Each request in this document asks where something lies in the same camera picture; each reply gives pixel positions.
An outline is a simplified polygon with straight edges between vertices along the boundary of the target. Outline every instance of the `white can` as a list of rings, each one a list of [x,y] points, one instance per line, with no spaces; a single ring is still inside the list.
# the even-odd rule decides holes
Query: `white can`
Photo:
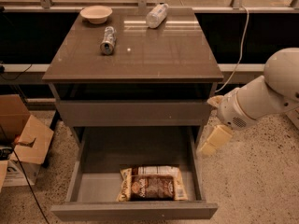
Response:
[[[107,28],[105,28],[104,38],[100,46],[103,54],[111,55],[113,53],[116,42],[115,34],[116,30],[113,26],[108,26]]]

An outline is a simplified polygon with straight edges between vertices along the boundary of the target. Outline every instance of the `bowl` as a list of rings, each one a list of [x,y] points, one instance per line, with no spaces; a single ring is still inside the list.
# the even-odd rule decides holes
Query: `bowl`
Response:
[[[92,24],[104,23],[111,14],[112,9],[106,6],[85,7],[80,11],[80,15]]]

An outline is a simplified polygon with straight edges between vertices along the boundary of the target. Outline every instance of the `brown cardboard box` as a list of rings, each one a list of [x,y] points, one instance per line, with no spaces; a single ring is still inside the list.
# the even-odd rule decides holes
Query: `brown cardboard box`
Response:
[[[16,135],[21,135],[20,143],[31,144],[29,147],[16,145],[15,152],[26,174],[28,172],[30,182],[34,184],[40,164],[47,155],[53,131],[30,114],[19,95],[0,95],[0,144],[13,142]],[[9,161],[0,161],[0,190],[1,184],[27,185],[14,154],[11,154]]]

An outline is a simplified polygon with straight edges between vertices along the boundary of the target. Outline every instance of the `open drawer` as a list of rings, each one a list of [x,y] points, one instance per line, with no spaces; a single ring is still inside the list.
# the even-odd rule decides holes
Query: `open drawer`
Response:
[[[62,221],[208,219],[216,212],[201,198],[190,127],[91,127],[81,143],[66,202],[51,208]],[[117,202],[120,169],[133,165],[178,166],[188,201]]]

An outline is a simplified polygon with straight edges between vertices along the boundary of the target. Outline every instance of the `packaged food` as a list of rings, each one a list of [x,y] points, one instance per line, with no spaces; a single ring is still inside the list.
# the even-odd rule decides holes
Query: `packaged food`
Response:
[[[181,171],[172,166],[141,166],[121,170],[121,192],[125,201],[188,200]]]

